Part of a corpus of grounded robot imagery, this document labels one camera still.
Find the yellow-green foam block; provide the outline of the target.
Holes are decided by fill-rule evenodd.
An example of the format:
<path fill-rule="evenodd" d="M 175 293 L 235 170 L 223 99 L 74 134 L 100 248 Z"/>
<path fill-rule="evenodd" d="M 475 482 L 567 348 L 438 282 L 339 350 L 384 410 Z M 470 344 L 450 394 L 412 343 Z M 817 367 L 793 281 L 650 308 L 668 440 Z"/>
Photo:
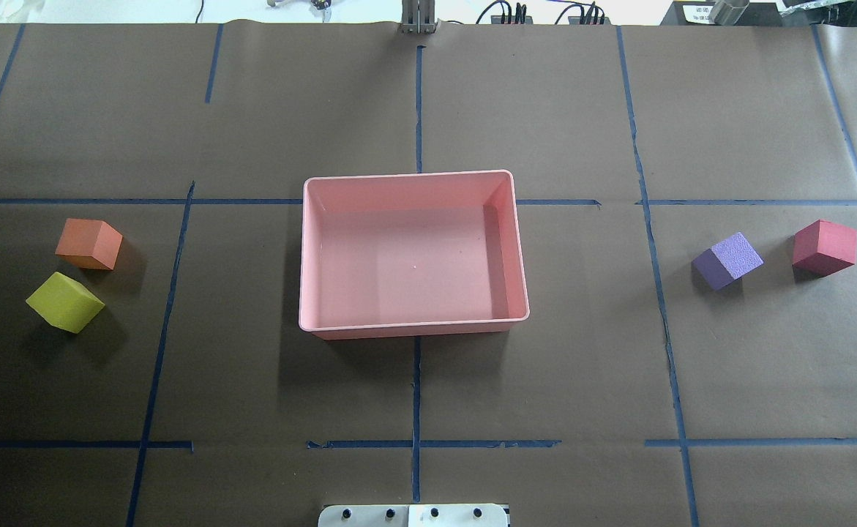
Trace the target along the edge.
<path fill-rule="evenodd" d="M 54 272 L 26 298 L 27 306 L 52 327 L 79 334 L 105 303 L 79 281 Z"/>

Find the red foam block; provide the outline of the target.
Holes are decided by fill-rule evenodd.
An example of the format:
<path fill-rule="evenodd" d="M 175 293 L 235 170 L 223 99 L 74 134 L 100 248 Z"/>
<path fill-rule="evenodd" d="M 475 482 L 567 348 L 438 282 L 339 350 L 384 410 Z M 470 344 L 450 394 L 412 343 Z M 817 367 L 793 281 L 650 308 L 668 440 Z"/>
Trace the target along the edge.
<path fill-rule="evenodd" d="M 857 230 L 819 219 L 793 237 L 792 266 L 825 277 L 857 263 Z"/>

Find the pink plastic bin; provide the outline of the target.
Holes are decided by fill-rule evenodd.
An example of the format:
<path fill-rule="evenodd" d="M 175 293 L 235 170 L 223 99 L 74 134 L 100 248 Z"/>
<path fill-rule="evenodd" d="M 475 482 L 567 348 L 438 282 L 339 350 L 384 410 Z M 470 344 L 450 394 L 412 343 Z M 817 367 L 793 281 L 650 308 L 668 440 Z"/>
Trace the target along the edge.
<path fill-rule="evenodd" d="M 505 332 L 529 316 L 511 171 L 304 183 L 304 332 L 324 340 Z"/>

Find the purple foam block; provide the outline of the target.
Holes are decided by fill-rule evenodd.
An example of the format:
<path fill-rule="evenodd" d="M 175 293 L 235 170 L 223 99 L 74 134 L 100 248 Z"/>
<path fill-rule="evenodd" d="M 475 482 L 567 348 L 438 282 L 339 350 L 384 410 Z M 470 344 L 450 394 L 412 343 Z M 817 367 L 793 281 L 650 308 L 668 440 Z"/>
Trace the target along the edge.
<path fill-rule="evenodd" d="M 711 289 L 719 291 L 764 263 L 749 240 L 737 231 L 699 254 L 692 266 Z"/>

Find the orange foam block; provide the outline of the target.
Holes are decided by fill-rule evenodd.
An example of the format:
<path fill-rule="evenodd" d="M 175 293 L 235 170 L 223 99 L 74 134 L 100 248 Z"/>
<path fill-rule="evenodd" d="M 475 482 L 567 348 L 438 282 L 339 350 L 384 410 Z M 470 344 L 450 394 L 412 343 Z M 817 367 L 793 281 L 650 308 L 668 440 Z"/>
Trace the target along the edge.
<path fill-rule="evenodd" d="M 106 221 L 66 219 L 56 256 L 79 268 L 113 271 L 123 239 Z"/>

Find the aluminium frame post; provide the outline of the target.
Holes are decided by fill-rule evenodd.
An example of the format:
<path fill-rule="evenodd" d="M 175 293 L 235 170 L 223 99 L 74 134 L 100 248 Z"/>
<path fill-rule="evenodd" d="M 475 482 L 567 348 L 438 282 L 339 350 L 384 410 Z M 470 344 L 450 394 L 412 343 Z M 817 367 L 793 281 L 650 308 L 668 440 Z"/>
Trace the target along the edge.
<path fill-rule="evenodd" d="M 399 30 L 402 34 L 434 34 L 438 28 L 435 0 L 402 0 Z"/>

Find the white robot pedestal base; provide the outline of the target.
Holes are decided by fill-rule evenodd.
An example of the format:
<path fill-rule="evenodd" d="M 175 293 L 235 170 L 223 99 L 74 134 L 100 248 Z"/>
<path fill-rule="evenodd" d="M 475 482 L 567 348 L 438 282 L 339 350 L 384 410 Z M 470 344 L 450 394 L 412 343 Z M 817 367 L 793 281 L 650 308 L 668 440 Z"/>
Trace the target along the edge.
<path fill-rule="evenodd" d="M 318 526 L 509 526 L 509 507 L 467 504 L 347 504 L 327 506 Z"/>

